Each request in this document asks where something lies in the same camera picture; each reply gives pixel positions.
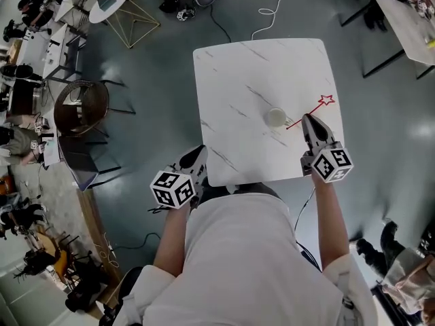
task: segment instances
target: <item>black hair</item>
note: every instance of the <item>black hair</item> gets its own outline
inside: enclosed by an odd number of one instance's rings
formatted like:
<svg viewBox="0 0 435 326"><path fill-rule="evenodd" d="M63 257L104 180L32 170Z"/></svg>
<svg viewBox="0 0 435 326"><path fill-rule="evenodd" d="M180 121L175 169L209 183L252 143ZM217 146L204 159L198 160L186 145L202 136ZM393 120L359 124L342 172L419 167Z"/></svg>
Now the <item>black hair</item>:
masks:
<svg viewBox="0 0 435 326"><path fill-rule="evenodd" d="M22 8L29 3L29 0L20 0L18 3L18 9L22 10Z"/></svg>

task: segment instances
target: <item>marble table top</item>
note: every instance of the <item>marble table top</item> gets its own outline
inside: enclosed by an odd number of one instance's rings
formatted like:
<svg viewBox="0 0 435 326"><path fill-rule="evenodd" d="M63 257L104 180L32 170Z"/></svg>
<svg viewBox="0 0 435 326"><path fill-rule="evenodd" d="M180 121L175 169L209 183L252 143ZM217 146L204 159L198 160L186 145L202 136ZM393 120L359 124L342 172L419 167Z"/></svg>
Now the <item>marble table top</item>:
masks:
<svg viewBox="0 0 435 326"><path fill-rule="evenodd" d="M195 50L196 89L212 186L302 176L308 150L301 123L269 128L282 108L296 123L323 120L344 144L340 106L326 49L318 39L266 39Z"/></svg>
<svg viewBox="0 0 435 326"><path fill-rule="evenodd" d="M416 62L435 65L435 49L426 43L435 39L435 18L426 20L407 3L376 0L394 30L406 56Z"/></svg>

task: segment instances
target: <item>black chair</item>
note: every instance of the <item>black chair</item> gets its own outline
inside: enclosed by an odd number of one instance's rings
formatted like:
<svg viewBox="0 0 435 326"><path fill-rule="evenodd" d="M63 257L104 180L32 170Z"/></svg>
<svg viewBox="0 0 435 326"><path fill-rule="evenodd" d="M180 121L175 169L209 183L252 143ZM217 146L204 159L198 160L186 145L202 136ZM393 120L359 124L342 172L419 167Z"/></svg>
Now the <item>black chair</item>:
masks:
<svg viewBox="0 0 435 326"><path fill-rule="evenodd" d="M106 180L94 183L95 179L102 174L110 173L121 169L120 166L99 171L94 163L85 142L79 138L59 137L59 149L63 155L63 160L68 166L80 191L84 192L88 188L102 185L109 182Z"/></svg>

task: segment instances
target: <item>chair leg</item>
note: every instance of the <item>chair leg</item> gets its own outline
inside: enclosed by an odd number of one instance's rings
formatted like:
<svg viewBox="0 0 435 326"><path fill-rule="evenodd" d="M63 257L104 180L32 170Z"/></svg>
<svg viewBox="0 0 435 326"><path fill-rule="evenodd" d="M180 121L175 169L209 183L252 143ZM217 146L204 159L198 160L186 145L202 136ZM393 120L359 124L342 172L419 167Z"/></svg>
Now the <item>chair leg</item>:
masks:
<svg viewBox="0 0 435 326"><path fill-rule="evenodd" d="M111 81L110 79L102 79L100 81L102 84L115 84L117 86L122 86L122 87L126 87L125 84L123 84L122 82L115 82L115 81Z"/></svg>
<svg viewBox="0 0 435 326"><path fill-rule="evenodd" d="M110 173L110 172L112 172L112 171L120 170L120 169L121 169L120 166L116 166L115 168L110 168L110 169L106 169L106 170L102 170L102 171L100 171L100 172L99 172L99 175L107 174L107 173Z"/></svg>
<svg viewBox="0 0 435 326"><path fill-rule="evenodd" d="M118 110L118 109L111 109L111 108L108 108L107 110L112 112L118 112L118 113L126 113L128 115L136 115L134 111L125 111L125 110Z"/></svg>
<svg viewBox="0 0 435 326"><path fill-rule="evenodd" d="M89 141L85 145L107 145L107 141Z"/></svg>
<svg viewBox="0 0 435 326"><path fill-rule="evenodd" d="M101 135L104 135L106 138L109 138L109 135L108 134L106 134L106 133L104 133L104 132L101 132L101 130L99 130L98 128L93 128L93 130L96 130L98 133L100 133Z"/></svg>

